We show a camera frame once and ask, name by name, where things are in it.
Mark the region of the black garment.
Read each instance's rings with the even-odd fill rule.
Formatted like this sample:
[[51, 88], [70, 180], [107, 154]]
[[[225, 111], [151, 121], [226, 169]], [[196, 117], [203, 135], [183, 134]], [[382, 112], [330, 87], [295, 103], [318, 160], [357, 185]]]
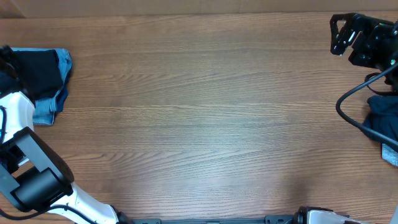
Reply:
[[55, 50], [13, 51], [1, 47], [1, 96], [22, 92], [30, 100], [52, 98], [63, 86]]

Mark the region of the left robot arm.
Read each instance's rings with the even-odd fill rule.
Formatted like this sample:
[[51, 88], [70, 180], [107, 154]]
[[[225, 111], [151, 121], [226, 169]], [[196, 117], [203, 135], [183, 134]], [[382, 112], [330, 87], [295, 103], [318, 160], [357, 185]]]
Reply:
[[1, 194], [22, 216], [41, 214], [74, 223], [130, 223], [116, 207], [82, 190], [66, 162], [34, 131], [51, 124], [66, 92], [72, 60], [65, 49], [1, 47]]

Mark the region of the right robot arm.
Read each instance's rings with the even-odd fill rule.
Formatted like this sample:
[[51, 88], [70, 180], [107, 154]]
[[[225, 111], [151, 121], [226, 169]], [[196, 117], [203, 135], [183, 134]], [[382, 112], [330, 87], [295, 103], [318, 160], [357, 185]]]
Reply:
[[397, 64], [397, 23], [355, 12], [335, 14], [330, 19], [331, 47], [342, 55], [353, 51], [348, 60], [356, 66], [385, 71]]

